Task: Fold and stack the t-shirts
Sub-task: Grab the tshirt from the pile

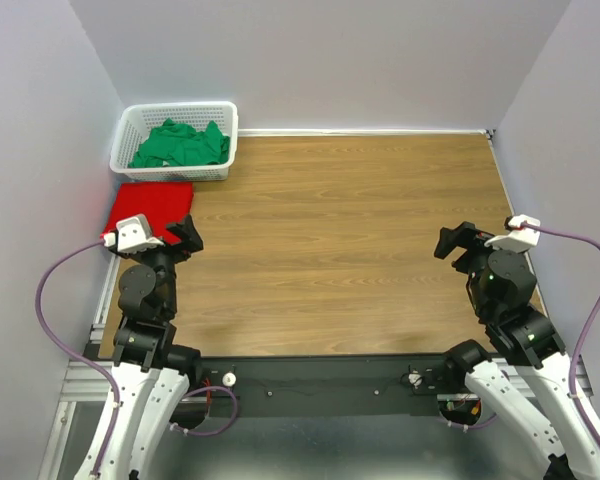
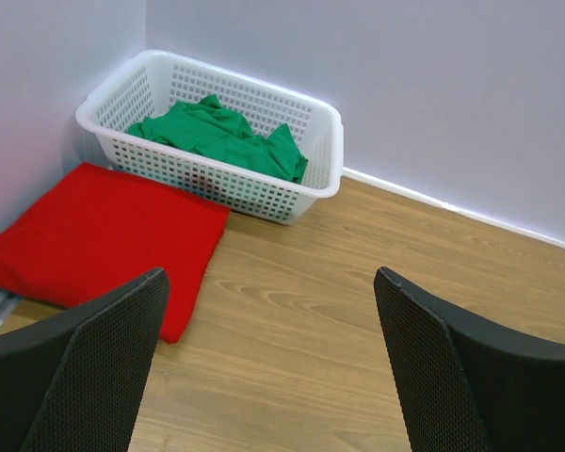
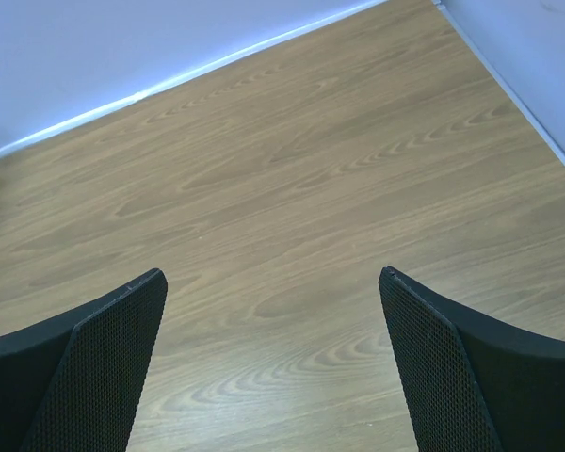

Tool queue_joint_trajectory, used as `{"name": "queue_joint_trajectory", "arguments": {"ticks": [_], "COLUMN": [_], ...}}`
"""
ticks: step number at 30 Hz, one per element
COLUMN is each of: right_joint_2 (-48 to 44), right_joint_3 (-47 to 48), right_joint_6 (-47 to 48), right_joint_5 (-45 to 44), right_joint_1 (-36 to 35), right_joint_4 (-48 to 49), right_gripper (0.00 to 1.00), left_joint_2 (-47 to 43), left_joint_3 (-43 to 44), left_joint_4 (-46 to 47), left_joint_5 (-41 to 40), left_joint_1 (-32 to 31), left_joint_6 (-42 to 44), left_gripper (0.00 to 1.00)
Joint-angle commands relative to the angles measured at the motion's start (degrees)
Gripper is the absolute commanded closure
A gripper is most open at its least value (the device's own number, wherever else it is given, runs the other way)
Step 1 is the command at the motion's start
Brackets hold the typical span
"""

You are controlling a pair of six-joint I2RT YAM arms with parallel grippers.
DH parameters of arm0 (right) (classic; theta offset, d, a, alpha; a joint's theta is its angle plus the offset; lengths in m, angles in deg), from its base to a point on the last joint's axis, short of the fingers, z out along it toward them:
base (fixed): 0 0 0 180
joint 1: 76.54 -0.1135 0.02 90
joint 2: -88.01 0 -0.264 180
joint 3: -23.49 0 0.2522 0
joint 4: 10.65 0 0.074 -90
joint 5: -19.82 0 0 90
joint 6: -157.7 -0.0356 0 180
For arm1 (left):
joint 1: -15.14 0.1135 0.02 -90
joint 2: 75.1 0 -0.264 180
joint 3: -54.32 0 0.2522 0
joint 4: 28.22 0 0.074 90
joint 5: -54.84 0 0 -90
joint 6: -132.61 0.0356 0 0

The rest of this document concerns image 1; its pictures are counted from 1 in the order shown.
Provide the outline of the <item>green t shirt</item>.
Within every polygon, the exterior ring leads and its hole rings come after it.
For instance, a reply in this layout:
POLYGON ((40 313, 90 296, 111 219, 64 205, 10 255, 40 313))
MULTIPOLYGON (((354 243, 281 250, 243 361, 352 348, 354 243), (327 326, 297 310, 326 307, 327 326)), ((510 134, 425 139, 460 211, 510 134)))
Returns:
POLYGON ((128 164, 129 168, 184 168, 225 164, 229 159, 230 137, 215 121, 204 130, 167 118, 151 130, 128 164))

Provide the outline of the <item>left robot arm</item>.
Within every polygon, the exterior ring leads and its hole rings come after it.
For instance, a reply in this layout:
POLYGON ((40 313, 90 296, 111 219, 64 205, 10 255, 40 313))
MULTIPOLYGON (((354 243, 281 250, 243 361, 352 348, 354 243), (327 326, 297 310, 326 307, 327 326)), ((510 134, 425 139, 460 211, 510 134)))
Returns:
POLYGON ((203 248, 191 215, 170 223, 174 243, 153 234, 145 215, 116 223, 105 247, 133 260, 118 282, 122 319, 114 335, 109 390, 76 478, 140 479, 147 475, 168 421, 183 395, 202 380, 198 350, 173 342, 176 266, 203 248))

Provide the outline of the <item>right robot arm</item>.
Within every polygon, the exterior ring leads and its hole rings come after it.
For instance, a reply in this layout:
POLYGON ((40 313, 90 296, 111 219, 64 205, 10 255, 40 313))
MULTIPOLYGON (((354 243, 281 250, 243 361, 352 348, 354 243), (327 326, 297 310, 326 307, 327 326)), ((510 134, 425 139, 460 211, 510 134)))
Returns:
POLYGON ((465 389, 530 447, 547 479, 600 479, 600 418, 576 378, 583 330, 569 354, 550 318, 531 302, 537 279, 526 259, 548 228, 526 216, 510 216, 506 234, 493 235, 463 222, 439 232, 434 255, 463 254, 453 268, 465 275, 474 314, 491 345, 533 393, 526 398, 476 341, 445 355, 440 379, 465 389))

